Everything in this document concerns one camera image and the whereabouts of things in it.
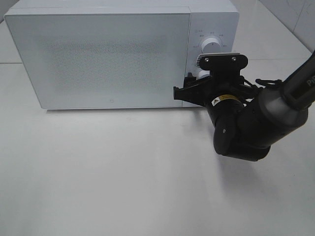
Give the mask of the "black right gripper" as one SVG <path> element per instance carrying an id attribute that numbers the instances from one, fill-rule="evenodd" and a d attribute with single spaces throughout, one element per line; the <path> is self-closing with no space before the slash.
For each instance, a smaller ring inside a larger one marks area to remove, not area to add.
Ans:
<path id="1" fill-rule="evenodd" d="M 210 72 L 210 76 L 197 79 L 191 72 L 184 78 L 182 88 L 173 88 L 173 98 L 205 107 L 222 95 L 235 96 L 242 104 L 256 97 L 256 85 L 247 81 L 240 72 Z"/>

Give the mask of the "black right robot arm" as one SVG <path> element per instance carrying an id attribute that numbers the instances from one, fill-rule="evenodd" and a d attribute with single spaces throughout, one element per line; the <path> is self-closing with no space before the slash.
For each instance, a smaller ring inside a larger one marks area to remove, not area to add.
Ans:
<path id="1" fill-rule="evenodd" d="M 248 58 L 240 53 L 201 54 L 196 66 L 208 72 L 191 73 L 173 97 L 206 108 L 215 128 L 216 153 L 258 161 L 271 145 L 304 125 L 315 100 L 315 58 L 311 56 L 286 80 L 256 79 L 241 74 Z"/>

